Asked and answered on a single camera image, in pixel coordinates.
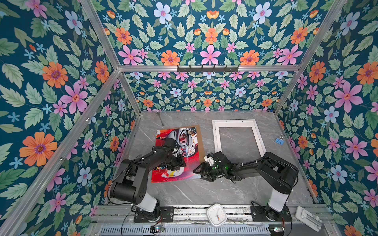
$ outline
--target orange flower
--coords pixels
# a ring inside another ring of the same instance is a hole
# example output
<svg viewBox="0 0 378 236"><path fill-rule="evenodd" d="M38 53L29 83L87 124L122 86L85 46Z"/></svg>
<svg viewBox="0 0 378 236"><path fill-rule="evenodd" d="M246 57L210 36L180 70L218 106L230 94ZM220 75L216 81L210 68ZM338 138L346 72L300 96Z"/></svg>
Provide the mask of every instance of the orange flower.
<svg viewBox="0 0 378 236"><path fill-rule="evenodd" d="M112 19L114 19L115 17L116 17L116 14L113 12L113 11L107 11L106 12L107 14L108 14L108 16L110 17L110 18L112 18Z"/></svg>
<svg viewBox="0 0 378 236"><path fill-rule="evenodd" d="M105 81L108 80L108 66L105 65L103 61L96 62L96 67L94 68L94 71L97 73L98 80L101 80L102 83L105 83Z"/></svg>
<svg viewBox="0 0 378 236"><path fill-rule="evenodd" d="M54 154L57 143L53 142L54 137L44 132L35 132L34 138L32 136L26 137L22 143L27 147L20 148L20 157L28 157L25 159L25 164L32 166L37 162L37 166L46 164L46 158Z"/></svg>
<svg viewBox="0 0 378 236"><path fill-rule="evenodd" d="M110 142L110 149L112 151L116 151L119 144L119 138L117 136L114 136Z"/></svg>
<svg viewBox="0 0 378 236"><path fill-rule="evenodd" d="M106 197L108 195L108 190L109 190L109 187L110 187L111 184L112 184L112 181L109 180L108 183L105 186L104 197Z"/></svg>
<svg viewBox="0 0 378 236"><path fill-rule="evenodd" d="M82 218L83 218L83 215L78 216L75 220L75 224L77 225L80 224Z"/></svg>
<svg viewBox="0 0 378 236"><path fill-rule="evenodd" d="M310 18L314 18L317 14L318 14L318 10L313 10L311 13L310 13Z"/></svg>
<svg viewBox="0 0 378 236"><path fill-rule="evenodd" d="M206 15L209 19L216 19L219 16L219 11L207 11Z"/></svg>
<svg viewBox="0 0 378 236"><path fill-rule="evenodd" d="M195 35L200 35L201 34L201 30L200 29L195 29L194 30L194 34Z"/></svg>
<svg viewBox="0 0 378 236"><path fill-rule="evenodd" d="M372 62L371 64L368 62L364 64L363 68L358 70L359 75L357 76L357 80L360 81L360 84L372 84L374 83L374 79L378 79L378 62Z"/></svg>
<svg viewBox="0 0 378 236"><path fill-rule="evenodd" d="M260 54L255 52L255 50L250 50L249 52L243 53L243 56L240 58L242 66L253 66L256 65L256 62L259 61Z"/></svg>
<svg viewBox="0 0 378 236"><path fill-rule="evenodd" d="M361 232L352 225L345 226L344 233L346 236L362 236Z"/></svg>
<svg viewBox="0 0 378 236"><path fill-rule="evenodd" d="M280 124L281 124L282 128L285 129L285 124L282 120L280 120Z"/></svg>
<svg viewBox="0 0 378 236"><path fill-rule="evenodd" d="M323 73L325 73L324 65L324 62L317 62L311 67L311 71L309 73L311 82L317 83L319 82L319 80L322 80L322 78L324 77Z"/></svg>
<svg viewBox="0 0 378 236"><path fill-rule="evenodd" d="M161 62L164 63L164 66L178 66L180 58L177 57L176 52L172 52L171 50L167 50L167 52L163 52L161 54Z"/></svg>
<svg viewBox="0 0 378 236"><path fill-rule="evenodd" d="M213 44L217 41L218 33L215 31L214 28L208 29L208 31L205 33L205 40L209 44Z"/></svg>
<svg viewBox="0 0 378 236"><path fill-rule="evenodd" d="M273 100L268 98L268 99L264 100L261 105L262 106L270 106L270 105L272 105L272 103L273 103Z"/></svg>
<svg viewBox="0 0 378 236"><path fill-rule="evenodd" d="M222 31L222 34L223 34L223 35L229 35L229 34L230 34L230 30L224 28L223 31Z"/></svg>
<svg viewBox="0 0 378 236"><path fill-rule="evenodd" d="M125 30L124 28L117 28L116 29L116 37L118 41L120 41L123 44L130 44L131 41L133 40L132 37L130 36L130 33Z"/></svg>
<svg viewBox="0 0 378 236"><path fill-rule="evenodd" d="M33 45L29 44L29 48L30 48L31 50L33 50L34 52L37 52L36 48L35 48Z"/></svg>
<svg viewBox="0 0 378 236"><path fill-rule="evenodd" d="M130 130L132 130L134 128L134 125L135 125L135 120L131 121Z"/></svg>
<svg viewBox="0 0 378 236"><path fill-rule="evenodd" d="M49 62L49 67L45 66L42 70L43 79L47 80L47 84L51 87L61 88L68 81L67 71L59 63Z"/></svg>
<svg viewBox="0 0 378 236"><path fill-rule="evenodd" d="M305 149L307 147L307 139L306 137L303 137L303 136L300 136L299 139L298 139L298 144L301 148Z"/></svg>
<svg viewBox="0 0 378 236"><path fill-rule="evenodd" d="M372 143L370 144L372 147L376 148L373 150L373 153L378 156L378 134L375 134L376 139L372 139Z"/></svg>
<svg viewBox="0 0 378 236"><path fill-rule="evenodd" d="M153 102L149 99L145 99L143 101L143 105L145 105L146 107L153 107Z"/></svg>
<svg viewBox="0 0 378 236"><path fill-rule="evenodd" d="M211 100L210 99L206 99L203 104L206 106L206 107L209 107L211 106Z"/></svg>
<svg viewBox="0 0 378 236"><path fill-rule="evenodd" d="M298 30L294 31L293 35L291 36L291 43L292 44L299 44L303 40L305 40L305 37L307 36L308 31L307 27L303 28L300 27Z"/></svg>
<svg viewBox="0 0 378 236"><path fill-rule="evenodd" d="M309 179L308 182L310 183L311 188L312 188L312 190L314 191L315 197L317 197L317 196L318 196L318 192L317 192L316 190L317 190L318 188L317 188L316 185L312 182L311 179Z"/></svg>

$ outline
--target wall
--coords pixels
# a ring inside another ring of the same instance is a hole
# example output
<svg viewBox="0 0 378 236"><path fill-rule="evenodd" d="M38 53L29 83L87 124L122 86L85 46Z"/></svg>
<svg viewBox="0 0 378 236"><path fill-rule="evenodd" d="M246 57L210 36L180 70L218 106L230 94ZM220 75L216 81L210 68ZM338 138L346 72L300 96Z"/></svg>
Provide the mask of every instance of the wall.
<svg viewBox="0 0 378 236"><path fill-rule="evenodd" d="M3 1L0 29L2 224L112 68L78 1ZM72 89L76 94L80 90L76 106L72 105ZM118 106L121 99L126 105L124 112ZM106 114L104 106L112 108L112 114ZM133 123L131 110L117 83L78 140L77 154L72 149L54 184L19 229L20 235L84 235L91 209L103 202L104 189L119 154L118 148L110 148L110 139L117 135L122 150L121 144ZM83 151L84 139L94 142L92 150ZM83 185L78 179L85 169L90 169L92 177ZM53 210L58 193L61 197L66 194L65 202L61 201L60 210Z"/></svg>
<svg viewBox="0 0 378 236"><path fill-rule="evenodd" d="M171 20L167 18L161 23L161 18L154 15L160 4L166 6ZM305 0L274 3L261 0L117 0L96 3L95 8L101 10L99 16L105 31L118 59L125 65L208 64L201 54L212 46L217 51L214 55L217 59L211 61L212 65L254 65L255 62L258 65L290 65L299 63L331 4L332 1L323 0L313 3ZM253 20L262 5L269 5L265 10L271 15L265 20ZM296 40L299 29L302 37ZM215 37L214 42L209 40L210 36ZM296 60L284 61L283 49L296 51ZM137 53L134 56L138 59L126 60L125 50ZM248 57L244 54L251 50L259 55L254 55L255 62L244 64ZM169 51L172 51L175 63L167 63L164 59ZM316 53L322 56L323 48ZM136 72L128 77L142 110L272 110L292 75L287 73L282 77L276 73L259 72L256 77L247 71L237 76L172 72L166 77L163 72Z"/></svg>
<svg viewBox="0 0 378 236"><path fill-rule="evenodd" d="M374 235L378 170L377 1L343 8L280 113L321 203L345 235Z"/></svg>

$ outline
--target poster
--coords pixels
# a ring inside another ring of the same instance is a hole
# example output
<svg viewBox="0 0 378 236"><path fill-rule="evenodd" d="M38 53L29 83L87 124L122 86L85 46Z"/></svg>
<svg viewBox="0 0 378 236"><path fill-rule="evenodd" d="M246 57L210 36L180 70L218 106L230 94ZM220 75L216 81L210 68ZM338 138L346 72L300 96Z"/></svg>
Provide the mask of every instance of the poster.
<svg viewBox="0 0 378 236"><path fill-rule="evenodd" d="M199 126L158 130L156 138L159 137L169 137L175 139L179 143L180 147L178 153L184 157L186 167L181 167L176 171L170 171L167 170L165 166L158 166L152 170L152 183L197 179L201 177L200 174L193 173L193 170L203 162L204 157ZM163 143L163 140L157 139L155 145L161 146Z"/></svg>

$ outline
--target blue binder clip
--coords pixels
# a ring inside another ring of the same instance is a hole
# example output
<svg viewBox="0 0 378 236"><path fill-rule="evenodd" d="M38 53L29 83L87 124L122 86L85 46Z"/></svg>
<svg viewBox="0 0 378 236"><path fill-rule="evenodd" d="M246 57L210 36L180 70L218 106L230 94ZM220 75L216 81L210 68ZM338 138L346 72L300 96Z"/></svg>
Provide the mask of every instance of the blue binder clip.
<svg viewBox="0 0 378 236"><path fill-rule="evenodd" d="M276 138L275 142L282 145L284 143L284 140L282 140L283 138L284 138L284 135L281 134L279 138Z"/></svg>

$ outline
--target white clock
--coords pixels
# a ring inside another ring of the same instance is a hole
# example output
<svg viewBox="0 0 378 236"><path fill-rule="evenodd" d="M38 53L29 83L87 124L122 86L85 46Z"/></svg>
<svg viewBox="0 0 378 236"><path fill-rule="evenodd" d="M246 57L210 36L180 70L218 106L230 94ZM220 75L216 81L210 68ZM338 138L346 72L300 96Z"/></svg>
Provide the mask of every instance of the white clock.
<svg viewBox="0 0 378 236"><path fill-rule="evenodd" d="M222 205L218 203L208 208L206 216L208 217L209 223L214 227L221 226L227 221L227 213Z"/></svg>

